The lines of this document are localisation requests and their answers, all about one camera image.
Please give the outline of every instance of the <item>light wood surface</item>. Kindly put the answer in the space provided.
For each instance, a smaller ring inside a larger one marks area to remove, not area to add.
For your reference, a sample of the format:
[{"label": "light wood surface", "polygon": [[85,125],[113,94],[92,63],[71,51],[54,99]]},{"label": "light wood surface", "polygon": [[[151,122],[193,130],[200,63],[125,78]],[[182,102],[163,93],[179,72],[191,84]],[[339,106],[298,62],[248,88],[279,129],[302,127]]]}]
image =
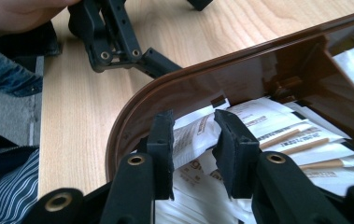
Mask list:
[{"label": "light wood surface", "polygon": [[[351,0],[214,0],[204,11],[186,0],[126,2],[141,49],[153,47],[182,67],[201,63],[354,13]],[[151,79],[131,69],[94,73],[82,43],[54,20],[63,54],[46,60],[39,197],[59,188],[87,194],[106,183],[112,124]]]}]

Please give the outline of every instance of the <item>brown plastic tray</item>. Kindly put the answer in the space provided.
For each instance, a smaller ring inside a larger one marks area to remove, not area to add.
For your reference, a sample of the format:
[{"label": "brown plastic tray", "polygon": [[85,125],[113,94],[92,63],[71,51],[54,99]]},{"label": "brown plastic tray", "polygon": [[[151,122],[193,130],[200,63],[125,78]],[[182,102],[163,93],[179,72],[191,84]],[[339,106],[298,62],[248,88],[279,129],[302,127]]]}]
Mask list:
[{"label": "brown plastic tray", "polygon": [[107,180],[148,135],[157,113],[172,109],[178,119],[222,98],[231,105],[264,95],[279,102],[300,100],[354,144],[354,85],[327,49],[328,34],[353,25],[354,14],[153,80],[115,121],[106,149]]}]

